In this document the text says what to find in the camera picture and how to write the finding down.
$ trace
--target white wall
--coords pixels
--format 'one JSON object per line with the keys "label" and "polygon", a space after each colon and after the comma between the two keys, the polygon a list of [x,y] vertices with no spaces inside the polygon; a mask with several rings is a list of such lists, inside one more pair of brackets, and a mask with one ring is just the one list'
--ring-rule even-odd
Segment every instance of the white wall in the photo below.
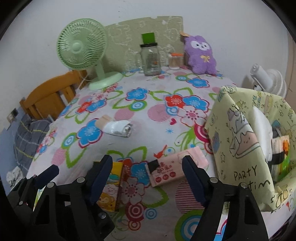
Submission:
{"label": "white wall", "polygon": [[218,70],[237,85],[254,62],[286,73],[287,31],[261,0],[33,0],[0,41],[0,130],[23,96],[67,71],[55,44],[69,22],[93,18],[109,25],[166,15],[183,16],[186,33],[205,37]]}

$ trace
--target fan cord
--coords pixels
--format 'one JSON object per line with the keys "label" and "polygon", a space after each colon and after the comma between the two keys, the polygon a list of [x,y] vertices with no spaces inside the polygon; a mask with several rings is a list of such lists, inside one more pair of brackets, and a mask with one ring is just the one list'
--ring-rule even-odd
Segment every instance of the fan cord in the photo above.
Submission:
{"label": "fan cord", "polygon": [[78,71],[78,72],[79,72],[80,77],[83,79],[83,80],[81,81],[80,85],[79,85],[78,88],[77,88],[77,91],[80,92],[80,90],[81,90],[80,87],[81,87],[81,85],[83,84],[83,82],[84,82],[85,80],[87,80],[86,78],[89,76],[89,74],[87,73],[87,75],[83,78],[82,75],[81,75],[81,73],[80,73],[80,71]]}

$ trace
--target wall outlet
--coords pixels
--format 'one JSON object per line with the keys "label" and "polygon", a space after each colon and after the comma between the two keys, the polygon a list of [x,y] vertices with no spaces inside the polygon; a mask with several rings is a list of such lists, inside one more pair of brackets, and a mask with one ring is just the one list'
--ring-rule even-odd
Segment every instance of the wall outlet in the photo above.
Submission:
{"label": "wall outlet", "polygon": [[7,116],[7,120],[8,120],[8,122],[9,122],[10,124],[15,120],[15,118],[14,118],[14,116],[13,116],[12,113],[10,113],[10,114]]}
{"label": "wall outlet", "polygon": [[13,115],[13,117],[16,117],[18,115],[17,109],[14,108],[13,111],[11,112],[11,114]]}

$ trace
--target yellow bow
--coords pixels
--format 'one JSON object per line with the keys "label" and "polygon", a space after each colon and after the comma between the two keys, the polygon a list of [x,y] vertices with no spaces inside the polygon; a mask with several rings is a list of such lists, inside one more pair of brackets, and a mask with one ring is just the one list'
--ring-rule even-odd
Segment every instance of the yellow bow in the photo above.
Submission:
{"label": "yellow bow", "polygon": [[205,59],[204,62],[209,63],[210,56],[201,55],[200,57]]}

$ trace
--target orange lid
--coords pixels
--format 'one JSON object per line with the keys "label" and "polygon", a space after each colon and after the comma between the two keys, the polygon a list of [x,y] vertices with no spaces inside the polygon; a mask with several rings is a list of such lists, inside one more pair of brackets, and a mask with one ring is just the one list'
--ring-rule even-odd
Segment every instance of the orange lid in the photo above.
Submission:
{"label": "orange lid", "polygon": [[183,56],[182,53],[171,53],[172,56]]}

